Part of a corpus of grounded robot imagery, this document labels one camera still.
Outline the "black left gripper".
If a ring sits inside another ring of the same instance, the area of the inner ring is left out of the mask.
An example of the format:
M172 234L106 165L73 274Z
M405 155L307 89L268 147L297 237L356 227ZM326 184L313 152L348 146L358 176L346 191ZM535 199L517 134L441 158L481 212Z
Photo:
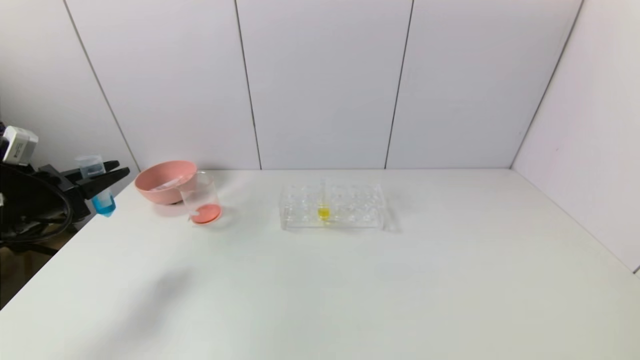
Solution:
M130 174L119 161L59 173L25 172L1 166L1 240L44 241L63 233L90 214L85 199L93 199ZM77 187L68 180L79 180Z

